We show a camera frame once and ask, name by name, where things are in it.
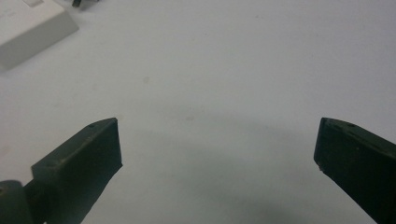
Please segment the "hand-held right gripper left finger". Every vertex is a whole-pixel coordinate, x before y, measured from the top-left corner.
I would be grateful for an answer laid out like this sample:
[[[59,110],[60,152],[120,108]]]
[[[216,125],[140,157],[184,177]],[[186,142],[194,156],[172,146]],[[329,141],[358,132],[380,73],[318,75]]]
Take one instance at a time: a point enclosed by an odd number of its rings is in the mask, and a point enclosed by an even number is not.
[[[118,120],[87,125],[32,166],[34,224],[80,224],[121,167]]]

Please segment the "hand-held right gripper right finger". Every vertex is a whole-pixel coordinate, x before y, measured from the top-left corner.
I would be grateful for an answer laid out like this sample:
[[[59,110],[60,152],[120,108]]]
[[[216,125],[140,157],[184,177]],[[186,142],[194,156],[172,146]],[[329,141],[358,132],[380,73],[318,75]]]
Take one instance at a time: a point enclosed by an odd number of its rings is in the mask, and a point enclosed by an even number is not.
[[[396,144],[353,123],[323,118],[314,161],[377,224],[396,224]]]

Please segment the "white power strip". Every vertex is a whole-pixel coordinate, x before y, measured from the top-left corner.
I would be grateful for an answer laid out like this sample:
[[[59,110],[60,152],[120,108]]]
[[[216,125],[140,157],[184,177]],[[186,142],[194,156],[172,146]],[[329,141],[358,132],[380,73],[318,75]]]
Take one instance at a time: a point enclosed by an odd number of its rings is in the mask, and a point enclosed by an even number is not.
[[[0,73],[78,30],[54,0],[0,0]]]

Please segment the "small dark plug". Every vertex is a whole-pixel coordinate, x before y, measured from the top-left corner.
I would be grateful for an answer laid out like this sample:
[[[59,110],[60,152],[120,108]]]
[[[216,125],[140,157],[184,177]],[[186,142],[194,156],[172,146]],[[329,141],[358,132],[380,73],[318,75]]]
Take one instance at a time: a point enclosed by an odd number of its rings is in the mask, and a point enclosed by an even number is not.
[[[72,7],[78,8],[87,5],[88,3],[98,2],[99,0],[73,0]]]

